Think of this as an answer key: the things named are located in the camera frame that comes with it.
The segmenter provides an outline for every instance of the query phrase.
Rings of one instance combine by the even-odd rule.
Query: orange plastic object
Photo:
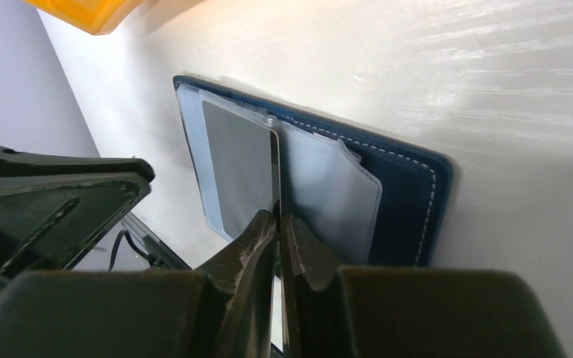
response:
[[[143,0],[26,0],[26,2],[89,34],[102,35],[115,30]]]

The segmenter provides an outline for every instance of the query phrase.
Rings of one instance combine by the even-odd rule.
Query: gray wall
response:
[[[22,0],[0,0],[0,145],[98,156],[38,12]]]

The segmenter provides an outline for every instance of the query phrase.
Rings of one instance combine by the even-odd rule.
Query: white table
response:
[[[153,165],[135,211],[191,266],[225,242],[204,222],[181,73],[450,156],[433,265],[520,274],[573,355],[573,2],[160,0],[103,37],[43,22],[101,155]]]

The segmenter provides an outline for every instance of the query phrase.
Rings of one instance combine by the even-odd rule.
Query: leather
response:
[[[383,185],[369,265],[427,266],[449,196],[454,168],[445,156],[346,123],[307,113],[202,79],[189,84],[221,97],[266,108],[268,113],[311,133],[340,138],[359,154],[361,165]]]

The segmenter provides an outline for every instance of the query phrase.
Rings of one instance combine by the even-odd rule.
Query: navy blue wallet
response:
[[[185,75],[175,89],[188,84],[221,97],[263,107],[269,114],[311,133],[340,138],[361,156],[361,166],[383,185],[368,264],[427,266],[445,212],[454,168],[445,156]]]

